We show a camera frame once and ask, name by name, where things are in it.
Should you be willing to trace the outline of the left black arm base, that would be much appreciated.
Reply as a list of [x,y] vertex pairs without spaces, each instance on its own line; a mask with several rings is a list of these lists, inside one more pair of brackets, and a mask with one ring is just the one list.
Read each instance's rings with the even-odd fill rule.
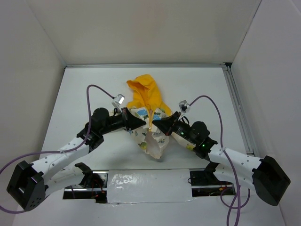
[[96,203],[107,203],[108,171],[92,170],[84,163],[77,163],[84,177],[77,185],[64,189],[64,200],[93,199]]

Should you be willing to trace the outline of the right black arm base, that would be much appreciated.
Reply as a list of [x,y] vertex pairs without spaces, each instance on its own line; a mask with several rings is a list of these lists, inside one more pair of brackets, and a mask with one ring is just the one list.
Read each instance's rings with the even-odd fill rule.
[[217,163],[209,163],[204,169],[191,169],[187,182],[191,185],[192,197],[235,195],[231,182],[220,181],[214,175]]

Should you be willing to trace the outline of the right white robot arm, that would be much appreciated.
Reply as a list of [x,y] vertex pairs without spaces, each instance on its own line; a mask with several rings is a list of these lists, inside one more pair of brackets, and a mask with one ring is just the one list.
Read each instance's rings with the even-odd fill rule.
[[206,167],[206,181],[215,185],[219,181],[240,184],[258,195],[269,205],[277,206],[291,181],[278,162],[270,157],[249,156],[229,148],[210,138],[210,132],[202,121],[192,125],[179,120],[180,113],[152,123],[166,136],[176,135],[194,145],[193,152],[210,163]]

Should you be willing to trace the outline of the yellow dinosaur print jacket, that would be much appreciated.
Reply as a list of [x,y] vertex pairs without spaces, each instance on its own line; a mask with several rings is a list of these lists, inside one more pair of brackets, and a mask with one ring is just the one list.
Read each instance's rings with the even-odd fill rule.
[[142,151],[154,159],[160,159],[170,137],[161,132],[153,121],[171,116],[172,111],[163,102],[151,75],[144,74],[128,80],[127,85],[133,92],[133,100],[127,103],[127,108],[132,115],[146,122],[146,125],[130,132],[130,136]]

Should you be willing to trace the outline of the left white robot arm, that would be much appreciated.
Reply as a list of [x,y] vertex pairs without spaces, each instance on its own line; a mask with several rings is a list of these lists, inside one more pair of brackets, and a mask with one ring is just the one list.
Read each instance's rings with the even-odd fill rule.
[[71,185],[89,187],[92,183],[103,186],[99,175],[86,164],[75,161],[95,150],[103,136],[118,129],[135,130],[146,122],[130,113],[127,108],[110,116],[105,108],[97,108],[76,137],[56,153],[43,159],[18,163],[7,186],[7,192],[24,211],[38,207],[50,194]]

